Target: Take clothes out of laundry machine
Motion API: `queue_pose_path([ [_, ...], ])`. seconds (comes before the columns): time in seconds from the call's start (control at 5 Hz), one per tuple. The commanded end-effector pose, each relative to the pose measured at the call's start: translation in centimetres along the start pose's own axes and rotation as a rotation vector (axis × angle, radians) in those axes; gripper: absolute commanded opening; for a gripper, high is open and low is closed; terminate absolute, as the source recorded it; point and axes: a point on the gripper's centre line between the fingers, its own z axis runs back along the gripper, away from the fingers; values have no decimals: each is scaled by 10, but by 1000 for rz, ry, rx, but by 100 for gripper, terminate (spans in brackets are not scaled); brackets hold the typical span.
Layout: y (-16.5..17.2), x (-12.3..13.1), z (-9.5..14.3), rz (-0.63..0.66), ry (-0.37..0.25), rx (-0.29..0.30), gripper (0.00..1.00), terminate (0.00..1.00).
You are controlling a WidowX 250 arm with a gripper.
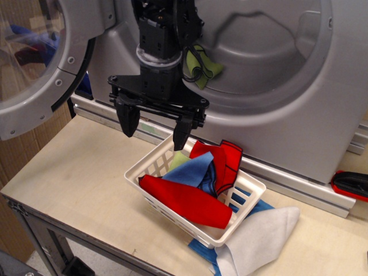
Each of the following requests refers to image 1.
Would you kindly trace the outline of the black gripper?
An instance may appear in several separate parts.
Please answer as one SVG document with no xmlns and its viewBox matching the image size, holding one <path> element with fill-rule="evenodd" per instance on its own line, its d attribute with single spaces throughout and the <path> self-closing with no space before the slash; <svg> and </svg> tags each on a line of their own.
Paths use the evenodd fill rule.
<svg viewBox="0 0 368 276">
<path fill-rule="evenodd" d="M 127 137 L 136 131 L 141 111 L 177 121 L 175 151 L 184 148 L 192 128 L 204 126 L 209 101 L 184 84 L 180 65 L 170 69 L 141 66 L 139 75 L 112 75 L 108 84 L 110 102 Z"/>
</svg>

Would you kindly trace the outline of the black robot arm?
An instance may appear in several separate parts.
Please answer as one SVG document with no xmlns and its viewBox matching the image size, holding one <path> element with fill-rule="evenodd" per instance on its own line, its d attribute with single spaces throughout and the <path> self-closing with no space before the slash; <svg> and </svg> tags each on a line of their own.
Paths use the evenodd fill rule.
<svg viewBox="0 0 368 276">
<path fill-rule="evenodd" d="M 185 52 L 199 56 L 194 42 L 204 22 L 194 1 L 132 1 L 132 7 L 139 27 L 140 74 L 110 76 L 110 101 L 128 137 L 136 131 L 142 111 L 175 120 L 172 138 L 180 151 L 190 132 L 204 125 L 209 107 L 207 99 L 185 85 L 201 75 L 187 77 L 183 72 Z"/>
</svg>

